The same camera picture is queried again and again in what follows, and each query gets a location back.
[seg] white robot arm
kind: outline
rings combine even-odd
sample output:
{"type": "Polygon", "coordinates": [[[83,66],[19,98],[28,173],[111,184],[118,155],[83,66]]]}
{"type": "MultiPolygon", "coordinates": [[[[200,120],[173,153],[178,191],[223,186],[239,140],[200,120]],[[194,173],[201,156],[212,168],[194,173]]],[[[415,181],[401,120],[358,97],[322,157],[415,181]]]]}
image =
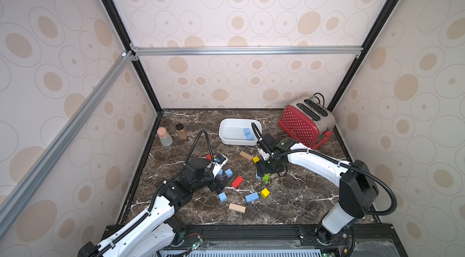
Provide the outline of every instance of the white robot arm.
{"type": "Polygon", "coordinates": [[[306,147],[297,140],[286,138],[276,141],[270,134],[263,136],[254,124],[252,129],[259,139],[259,152],[263,160],[256,163],[259,177],[264,174],[287,173],[287,163],[305,167],[340,189],[339,200],[324,216],[318,226],[316,237],[323,244],[329,244],[344,227],[350,226],[366,214],[388,215],[396,209],[397,201],[392,190],[379,178],[373,176],[362,161],[354,163],[340,161],[306,147]],[[391,198],[391,207],[382,212],[371,211],[370,207],[378,196],[376,183],[385,189],[391,198]]]}
{"type": "MultiPolygon", "coordinates": [[[[206,166],[206,168],[209,169],[214,166],[212,169],[214,179],[216,179],[215,177],[219,170],[228,161],[228,159],[222,154],[217,155],[215,159],[218,158],[222,159],[221,163],[213,162],[206,166]]],[[[205,160],[202,159],[204,158],[195,158],[191,161],[197,160],[197,162],[204,162],[205,160]]],[[[178,182],[168,182],[164,186],[168,189],[167,191],[174,192],[178,196],[181,196],[180,198],[185,196],[185,191],[181,191],[182,189],[179,187],[178,182]]],[[[188,200],[190,200],[192,197],[190,192],[189,194],[190,197],[187,195],[188,200]]],[[[175,232],[169,223],[166,224],[164,222],[170,219],[178,209],[178,203],[171,203],[172,201],[178,201],[178,199],[172,199],[172,196],[172,193],[165,193],[161,196],[156,196],[154,205],[151,210],[150,206],[148,206],[118,232],[101,241],[96,247],[93,246],[92,243],[86,244],[79,251],[78,257],[145,257],[152,256],[152,254],[156,254],[157,251],[170,245],[175,238],[175,232]]]]}
{"type": "MultiPolygon", "coordinates": [[[[395,210],[397,202],[392,190],[371,175],[362,161],[340,161],[291,138],[278,142],[270,134],[262,136],[254,132],[259,139],[259,152],[263,156],[256,163],[259,176],[272,173],[284,176],[287,173],[287,163],[291,163],[323,176],[340,188],[338,203],[324,216],[314,234],[322,244],[332,243],[344,226],[353,224],[367,213],[387,215],[395,210]],[[378,195],[375,182],[388,192],[392,201],[391,207],[382,212],[369,210],[378,195]]],[[[212,191],[221,192],[224,185],[216,175],[227,161],[224,155],[218,154],[211,163],[205,158],[194,158],[186,162],[181,173],[160,186],[151,204],[143,212],[97,246],[91,242],[84,245],[79,250],[78,257],[145,257],[172,244],[177,230],[170,225],[171,217],[191,200],[194,191],[208,186],[212,191]]],[[[198,245],[200,244],[195,243],[190,250],[198,245]]]]}
{"type": "MultiPolygon", "coordinates": [[[[205,186],[217,193],[224,189],[222,180],[216,176],[228,162],[227,157],[218,154],[214,155],[212,160],[203,157],[189,159],[202,133],[206,136],[212,155],[207,132],[202,130],[194,140],[182,171],[158,187],[149,206],[97,246],[91,242],[85,244],[79,250],[78,257],[152,256],[170,245],[176,237],[181,241],[184,236],[176,235],[182,226],[173,215],[192,199],[195,191],[205,186]]],[[[199,244],[195,243],[191,249],[195,249],[197,245],[199,244]]]]}

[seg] red toaster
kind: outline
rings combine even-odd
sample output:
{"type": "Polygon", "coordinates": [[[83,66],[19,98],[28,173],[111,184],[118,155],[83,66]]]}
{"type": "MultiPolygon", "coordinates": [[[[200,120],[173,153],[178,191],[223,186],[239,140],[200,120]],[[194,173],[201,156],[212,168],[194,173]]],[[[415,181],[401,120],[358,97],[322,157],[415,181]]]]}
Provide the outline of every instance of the red toaster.
{"type": "Polygon", "coordinates": [[[321,104],[311,98],[301,97],[288,104],[278,125],[289,135],[311,149],[316,149],[329,140],[330,129],[336,121],[334,116],[321,104]],[[317,143],[318,137],[325,137],[317,143]]]}

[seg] black frame edge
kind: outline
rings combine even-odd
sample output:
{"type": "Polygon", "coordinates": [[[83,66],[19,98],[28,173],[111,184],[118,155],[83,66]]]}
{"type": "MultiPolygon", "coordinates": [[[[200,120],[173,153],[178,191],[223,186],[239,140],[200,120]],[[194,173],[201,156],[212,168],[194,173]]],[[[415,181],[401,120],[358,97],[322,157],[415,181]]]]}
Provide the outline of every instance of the black frame edge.
{"type": "Polygon", "coordinates": [[[152,148],[152,144],[155,140],[155,135],[157,134],[157,130],[158,130],[158,127],[160,126],[162,117],[163,117],[163,112],[158,113],[155,119],[154,126],[152,127],[152,130],[150,131],[147,144],[144,148],[142,156],[140,157],[139,164],[137,165],[136,173],[134,174],[134,177],[132,178],[131,186],[129,187],[129,190],[127,191],[126,198],[123,203],[123,209],[119,213],[118,220],[116,222],[117,225],[126,224],[127,217],[129,215],[129,212],[131,211],[132,200],[134,199],[134,195],[136,194],[136,190],[139,185],[140,177],[147,163],[148,155],[150,153],[150,149],[152,148]]]}
{"type": "MultiPolygon", "coordinates": [[[[131,47],[131,38],[129,37],[126,28],[124,27],[123,20],[121,20],[121,17],[119,16],[118,10],[116,9],[116,6],[113,2],[113,0],[101,0],[103,3],[103,6],[105,7],[105,10],[107,10],[108,16],[110,17],[110,20],[113,23],[113,26],[116,29],[116,32],[118,33],[119,38],[121,39],[121,42],[123,43],[123,46],[126,50],[131,50],[132,53],[134,54],[134,51],[132,50],[131,47]]],[[[152,89],[152,86],[150,85],[150,82],[148,81],[147,74],[144,71],[144,68],[142,67],[142,64],[140,63],[139,59],[137,58],[136,61],[133,61],[132,64],[134,65],[134,68],[136,69],[136,72],[140,78],[140,81],[142,82],[142,85],[144,86],[148,97],[150,98],[150,101],[155,107],[155,110],[157,113],[162,112],[162,108],[160,106],[160,103],[155,96],[155,92],[152,89]]]]}
{"type": "Polygon", "coordinates": [[[358,57],[355,57],[354,61],[352,62],[349,70],[347,71],[346,75],[344,76],[343,80],[341,81],[341,84],[339,85],[336,93],[334,94],[334,97],[331,99],[331,102],[328,105],[328,110],[333,111],[333,109],[336,107],[336,104],[339,102],[340,98],[344,94],[344,91],[346,91],[347,86],[349,86],[352,78],[355,76],[355,73],[358,70],[358,67],[368,54],[368,52],[371,49],[371,46],[374,44],[376,38],[378,37],[378,34],[381,32],[381,29],[385,25],[387,19],[391,15],[392,11],[396,7],[397,3],[399,0],[387,0],[386,3],[384,4],[383,8],[381,9],[380,14],[378,15],[378,18],[376,18],[376,21],[373,24],[373,27],[371,28],[370,32],[366,36],[362,47],[363,51],[358,57]]]}
{"type": "Polygon", "coordinates": [[[347,149],[346,144],[342,140],[341,134],[339,133],[338,127],[334,126],[333,128],[333,133],[336,136],[339,145],[341,146],[342,152],[344,153],[344,156],[346,156],[346,160],[353,162],[352,157],[350,157],[349,150],[347,149]]]}
{"type": "MultiPolygon", "coordinates": [[[[187,225],[186,232],[201,233],[205,241],[257,241],[257,240],[300,240],[298,228],[304,227],[314,231],[317,225],[187,225]]],[[[111,237],[120,230],[122,225],[107,226],[102,240],[111,237]]],[[[401,257],[408,257],[404,245],[392,224],[354,224],[352,225],[355,242],[363,239],[391,239],[401,257]]],[[[352,232],[349,228],[343,228],[344,233],[349,235],[348,241],[352,241],[352,232]]],[[[336,246],[323,246],[312,244],[316,249],[335,249],[336,246]]],[[[190,245],[184,244],[180,247],[168,246],[166,250],[186,250],[190,245]]]]}

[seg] patterned wallpaper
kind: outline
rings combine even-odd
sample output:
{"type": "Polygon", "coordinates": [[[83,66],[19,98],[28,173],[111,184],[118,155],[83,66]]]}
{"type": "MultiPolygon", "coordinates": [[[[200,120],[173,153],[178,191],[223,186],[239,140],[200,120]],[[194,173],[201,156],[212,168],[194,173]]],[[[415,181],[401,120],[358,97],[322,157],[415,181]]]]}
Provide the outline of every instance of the patterned wallpaper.
{"type": "Polygon", "coordinates": [[[121,52],[99,0],[0,0],[0,204],[121,52]]]}
{"type": "Polygon", "coordinates": [[[136,46],[360,45],[386,0],[115,0],[136,46]]]}
{"type": "Polygon", "coordinates": [[[284,108],[317,91],[324,95],[327,106],[354,55],[141,59],[162,108],[284,108]]]}
{"type": "Polygon", "coordinates": [[[155,119],[129,63],[0,242],[0,257],[71,257],[113,225],[155,119]]]}
{"type": "Polygon", "coordinates": [[[403,0],[335,109],[410,257],[465,252],[464,43],[465,0],[403,0]]]}

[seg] marble countertop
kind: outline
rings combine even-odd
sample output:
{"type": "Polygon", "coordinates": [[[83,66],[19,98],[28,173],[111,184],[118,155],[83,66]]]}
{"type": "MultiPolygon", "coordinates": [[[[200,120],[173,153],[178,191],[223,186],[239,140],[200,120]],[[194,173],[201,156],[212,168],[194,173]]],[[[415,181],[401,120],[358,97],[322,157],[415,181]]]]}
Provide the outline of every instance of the marble countertop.
{"type": "MultiPolygon", "coordinates": [[[[285,177],[270,175],[269,183],[255,178],[255,165],[242,158],[241,150],[252,156],[258,156],[257,146],[224,145],[218,136],[219,123],[225,118],[250,118],[261,122],[264,133],[268,132],[277,139],[287,134],[277,125],[281,110],[168,110],[164,112],[160,127],[165,127],[173,138],[173,144],[163,147],[158,137],[152,145],[147,164],[144,167],[139,185],[132,200],[128,221],[139,214],[150,202],[156,187],[182,169],[196,134],[205,128],[212,145],[213,153],[220,152],[228,157],[224,170],[231,168],[234,175],[226,179],[224,190],[227,201],[221,203],[218,196],[208,188],[194,193],[192,201],[177,212],[177,216],[188,225],[229,224],[229,225],[264,225],[264,224],[317,224],[338,201],[339,189],[324,179],[300,166],[289,164],[285,177]],[[175,126],[183,123],[187,140],[180,140],[175,126]],[[239,189],[234,189],[231,182],[237,177],[244,178],[239,189]],[[245,196],[267,188],[271,194],[268,198],[251,203],[245,196]],[[229,203],[246,207],[240,213],[228,208],[229,203]]],[[[344,153],[334,135],[318,151],[343,159],[344,153]]],[[[193,155],[208,154],[205,138],[197,143],[193,155]]],[[[359,220],[359,223],[376,223],[371,216],[359,220]]]]}

